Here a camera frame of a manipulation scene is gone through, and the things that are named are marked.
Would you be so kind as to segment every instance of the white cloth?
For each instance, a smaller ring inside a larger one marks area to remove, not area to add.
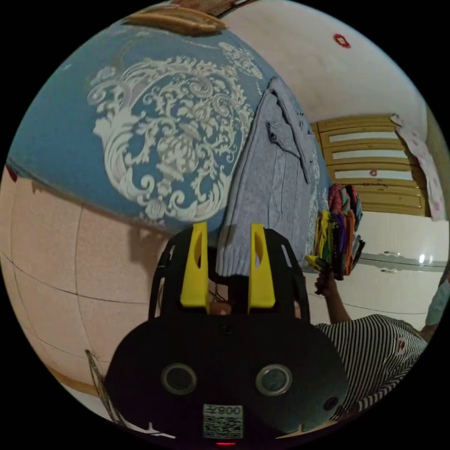
[[[406,125],[398,114],[392,116],[391,120],[399,125],[395,129],[396,133],[404,140],[409,151],[419,160],[420,168],[425,174],[431,219],[433,221],[446,220],[442,186],[427,145],[420,139],[419,133]]]

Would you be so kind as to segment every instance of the qr code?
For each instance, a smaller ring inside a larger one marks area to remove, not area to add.
[[[205,405],[203,437],[213,439],[241,439],[243,415],[241,406]]]

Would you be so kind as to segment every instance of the person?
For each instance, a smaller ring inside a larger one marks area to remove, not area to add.
[[[441,321],[444,309],[450,298],[450,261],[447,263],[445,272],[439,282],[439,287],[431,300],[428,308],[425,326],[420,330],[420,335],[429,342],[433,337],[439,322]]]
[[[330,324],[316,325],[336,346],[349,388],[331,421],[372,407],[391,392],[427,347],[410,324],[374,314],[352,320],[345,310],[333,273],[321,273],[316,287],[325,297]]]

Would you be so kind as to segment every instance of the person's hand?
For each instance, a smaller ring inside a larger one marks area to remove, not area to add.
[[[225,301],[210,303],[210,315],[230,315],[231,309],[231,305]]]
[[[334,273],[332,271],[328,272],[328,274],[325,272],[320,272],[315,286],[325,298],[333,297],[338,293],[338,287],[336,286]]]

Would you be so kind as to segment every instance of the red flower decal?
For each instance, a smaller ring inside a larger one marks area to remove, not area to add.
[[[347,39],[342,36],[342,34],[335,34],[333,36],[334,42],[344,48],[350,48],[351,45],[348,43]]]

